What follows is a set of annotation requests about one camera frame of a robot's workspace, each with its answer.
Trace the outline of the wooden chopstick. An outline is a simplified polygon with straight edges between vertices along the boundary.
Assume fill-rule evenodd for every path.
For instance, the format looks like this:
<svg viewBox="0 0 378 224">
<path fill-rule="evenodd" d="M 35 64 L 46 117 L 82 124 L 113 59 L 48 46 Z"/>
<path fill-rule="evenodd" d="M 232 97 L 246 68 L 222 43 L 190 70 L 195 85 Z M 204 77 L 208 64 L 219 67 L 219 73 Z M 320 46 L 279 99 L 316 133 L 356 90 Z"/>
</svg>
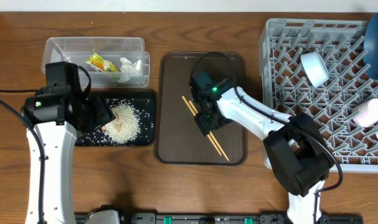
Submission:
<svg viewBox="0 0 378 224">
<path fill-rule="evenodd" d="M 183 101 L 185 102 L 186 106 L 189 108 L 189 110 L 191 111 L 192 115 L 195 116 L 197 114 L 197 112 L 195 111 L 195 109 L 191 106 L 191 104 L 186 100 L 186 97 L 185 96 L 181 96 L 181 98 L 183 99 Z M 209 141 L 211 142 L 211 144 L 214 146 L 214 148 L 216 149 L 216 151 L 218 152 L 218 154 L 221 156 L 222 153 L 221 151 L 219 150 L 219 148 L 217 147 L 216 143 L 214 142 L 214 140 L 211 138 L 211 136 L 208 134 L 207 135 Z"/>
<path fill-rule="evenodd" d="M 194 110 L 194 112 L 196 114 L 198 114 L 198 110 L 197 108 L 194 106 L 194 103 L 189 100 L 189 104 L 191 105 L 192 109 Z M 215 148 L 217 148 L 217 152 L 220 154 L 220 155 L 223 155 L 227 161 L 229 161 L 229 157 L 226 155 L 225 151 L 223 150 L 222 146 L 220 145 L 220 143 L 218 142 L 217 138 L 214 136 L 213 132 L 210 131 L 209 134 L 207 135 L 208 138 L 212 141 L 213 145 Z"/>
</svg>

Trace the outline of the green orange snack wrapper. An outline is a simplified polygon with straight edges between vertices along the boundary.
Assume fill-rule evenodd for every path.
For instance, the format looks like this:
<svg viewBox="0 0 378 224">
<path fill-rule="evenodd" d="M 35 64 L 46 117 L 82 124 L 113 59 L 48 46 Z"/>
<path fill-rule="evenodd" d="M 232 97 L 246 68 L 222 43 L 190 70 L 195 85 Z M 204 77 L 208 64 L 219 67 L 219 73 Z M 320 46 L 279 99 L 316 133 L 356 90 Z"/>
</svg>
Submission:
<svg viewBox="0 0 378 224">
<path fill-rule="evenodd" d="M 102 58 L 97 53 L 93 53 L 89 58 L 85 61 L 85 63 L 89 64 L 93 69 L 99 72 L 117 72 L 118 69 L 115 65 L 109 61 Z"/>
</svg>

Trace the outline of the white tissue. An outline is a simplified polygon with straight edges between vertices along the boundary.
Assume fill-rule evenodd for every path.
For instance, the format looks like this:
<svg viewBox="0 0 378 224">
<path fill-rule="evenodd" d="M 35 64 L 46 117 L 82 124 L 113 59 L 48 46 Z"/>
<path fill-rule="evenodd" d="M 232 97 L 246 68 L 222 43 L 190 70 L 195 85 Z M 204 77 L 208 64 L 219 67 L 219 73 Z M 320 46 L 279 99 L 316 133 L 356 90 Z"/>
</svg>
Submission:
<svg viewBox="0 0 378 224">
<path fill-rule="evenodd" d="M 126 57 L 121 57 L 120 58 L 121 62 L 121 67 L 120 67 L 120 72 L 121 76 L 120 79 L 118 80 L 119 83 L 125 83 L 132 78 L 138 78 L 142 76 L 142 61 L 137 60 L 136 62 L 132 62 Z"/>
</svg>

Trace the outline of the light blue bowl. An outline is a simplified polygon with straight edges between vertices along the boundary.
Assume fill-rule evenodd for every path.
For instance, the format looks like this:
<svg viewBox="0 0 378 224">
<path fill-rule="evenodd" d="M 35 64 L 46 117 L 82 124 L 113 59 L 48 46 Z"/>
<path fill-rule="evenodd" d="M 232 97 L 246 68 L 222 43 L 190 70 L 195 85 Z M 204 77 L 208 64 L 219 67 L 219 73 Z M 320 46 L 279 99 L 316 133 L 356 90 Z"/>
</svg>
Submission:
<svg viewBox="0 0 378 224">
<path fill-rule="evenodd" d="M 308 79 L 315 88 L 329 80 L 328 69 L 319 53 L 302 54 L 301 63 Z"/>
</svg>

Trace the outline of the white cup pink inside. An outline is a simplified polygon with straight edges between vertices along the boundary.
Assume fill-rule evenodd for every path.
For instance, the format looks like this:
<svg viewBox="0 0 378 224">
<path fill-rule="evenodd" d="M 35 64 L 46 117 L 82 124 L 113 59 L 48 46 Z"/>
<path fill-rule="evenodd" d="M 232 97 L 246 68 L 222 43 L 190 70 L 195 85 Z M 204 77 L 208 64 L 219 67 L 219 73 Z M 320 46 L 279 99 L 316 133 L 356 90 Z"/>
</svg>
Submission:
<svg viewBox="0 0 378 224">
<path fill-rule="evenodd" d="M 369 128 L 378 122 L 378 98 L 373 98 L 361 105 L 356 106 L 353 112 L 357 112 L 357 115 L 353 118 L 353 121 L 364 128 Z"/>
</svg>

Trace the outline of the dark blue plate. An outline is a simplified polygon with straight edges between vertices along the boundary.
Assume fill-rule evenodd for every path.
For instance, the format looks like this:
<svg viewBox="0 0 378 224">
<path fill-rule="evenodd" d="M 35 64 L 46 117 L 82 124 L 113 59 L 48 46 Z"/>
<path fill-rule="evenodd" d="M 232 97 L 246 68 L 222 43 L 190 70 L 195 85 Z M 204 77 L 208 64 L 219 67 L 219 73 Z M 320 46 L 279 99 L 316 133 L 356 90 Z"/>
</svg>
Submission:
<svg viewBox="0 0 378 224">
<path fill-rule="evenodd" d="M 364 50 L 367 51 L 364 63 L 369 64 L 368 76 L 378 80 L 378 12 L 369 21 L 364 36 Z"/>
</svg>

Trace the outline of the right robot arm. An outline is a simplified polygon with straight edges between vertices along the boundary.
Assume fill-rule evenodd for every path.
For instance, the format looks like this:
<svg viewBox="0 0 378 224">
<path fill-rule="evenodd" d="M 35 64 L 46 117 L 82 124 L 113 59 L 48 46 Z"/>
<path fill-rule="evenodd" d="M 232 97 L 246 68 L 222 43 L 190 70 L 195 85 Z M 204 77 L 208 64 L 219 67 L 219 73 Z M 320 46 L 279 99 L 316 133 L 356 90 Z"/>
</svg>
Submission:
<svg viewBox="0 0 378 224">
<path fill-rule="evenodd" d="M 291 116 L 275 111 L 229 83 L 190 83 L 200 110 L 195 121 L 209 134 L 235 121 L 262 140 L 267 162 L 289 195 L 292 223 L 318 223 L 319 197 L 329 170 L 336 164 L 313 119 L 306 113 Z"/>
</svg>

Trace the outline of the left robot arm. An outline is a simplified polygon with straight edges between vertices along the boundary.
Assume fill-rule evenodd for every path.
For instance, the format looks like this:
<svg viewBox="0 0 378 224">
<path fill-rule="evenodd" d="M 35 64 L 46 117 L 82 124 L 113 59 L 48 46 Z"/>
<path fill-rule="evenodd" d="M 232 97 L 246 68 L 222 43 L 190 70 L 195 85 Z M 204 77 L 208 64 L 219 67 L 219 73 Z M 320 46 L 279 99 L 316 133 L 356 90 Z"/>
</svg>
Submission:
<svg viewBox="0 0 378 224">
<path fill-rule="evenodd" d="M 114 120 L 105 100 L 70 85 L 43 87 L 22 107 L 31 157 L 26 223 L 75 223 L 76 141 Z"/>
</svg>

